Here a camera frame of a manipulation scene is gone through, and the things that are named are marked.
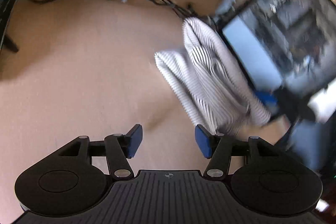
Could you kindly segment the striped beige sweater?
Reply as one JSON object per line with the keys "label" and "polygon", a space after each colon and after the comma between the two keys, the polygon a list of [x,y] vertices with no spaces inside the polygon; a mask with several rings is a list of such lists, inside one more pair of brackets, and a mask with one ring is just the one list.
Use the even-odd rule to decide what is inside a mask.
{"label": "striped beige sweater", "polygon": [[271,113],[256,97],[221,37],[198,18],[183,21],[184,47],[156,52],[155,63],[193,125],[236,135],[263,126]]}

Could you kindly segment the white glass PC case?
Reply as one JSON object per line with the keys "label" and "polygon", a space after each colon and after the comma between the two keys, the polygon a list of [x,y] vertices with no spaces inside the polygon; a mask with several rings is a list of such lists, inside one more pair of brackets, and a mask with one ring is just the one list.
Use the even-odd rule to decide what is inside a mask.
{"label": "white glass PC case", "polygon": [[332,0],[249,0],[221,31],[252,88],[288,117],[325,123],[335,113]]}

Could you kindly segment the black mechanical keyboard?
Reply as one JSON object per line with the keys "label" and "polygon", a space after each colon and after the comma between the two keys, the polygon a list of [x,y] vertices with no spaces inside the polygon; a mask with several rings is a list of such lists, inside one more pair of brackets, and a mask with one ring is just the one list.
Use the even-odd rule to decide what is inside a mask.
{"label": "black mechanical keyboard", "polygon": [[1,0],[1,49],[6,47],[9,51],[14,53],[17,53],[19,48],[6,34],[6,30],[17,1],[18,0]]}

